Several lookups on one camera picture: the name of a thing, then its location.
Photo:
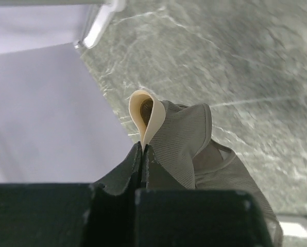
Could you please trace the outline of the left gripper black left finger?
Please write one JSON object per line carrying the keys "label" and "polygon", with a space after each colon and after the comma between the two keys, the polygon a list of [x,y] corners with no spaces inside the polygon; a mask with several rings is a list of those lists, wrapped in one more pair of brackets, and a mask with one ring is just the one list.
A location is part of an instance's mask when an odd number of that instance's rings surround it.
{"label": "left gripper black left finger", "polygon": [[141,156],[94,183],[0,184],[0,246],[133,246]]}

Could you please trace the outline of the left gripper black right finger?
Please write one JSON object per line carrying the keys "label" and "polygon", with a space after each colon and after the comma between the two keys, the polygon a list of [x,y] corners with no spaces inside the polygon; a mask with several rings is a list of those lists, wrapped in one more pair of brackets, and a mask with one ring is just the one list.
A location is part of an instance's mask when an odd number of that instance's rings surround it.
{"label": "left gripper black right finger", "polygon": [[143,153],[135,191],[135,246],[272,246],[254,197],[240,190],[187,190]]}

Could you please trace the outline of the taupe beige underwear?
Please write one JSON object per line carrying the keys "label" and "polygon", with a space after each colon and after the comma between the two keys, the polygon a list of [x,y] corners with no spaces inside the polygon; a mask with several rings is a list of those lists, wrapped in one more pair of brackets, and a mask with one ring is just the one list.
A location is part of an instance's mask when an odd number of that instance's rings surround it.
{"label": "taupe beige underwear", "polygon": [[137,90],[130,96],[129,113],[141,145],[151,145],[158,162],[182,186],[250,193],[263,211],[273,245],[282,246],[283,231],[266,197],[235,152],[212,139],[206,103],[174,104]]}

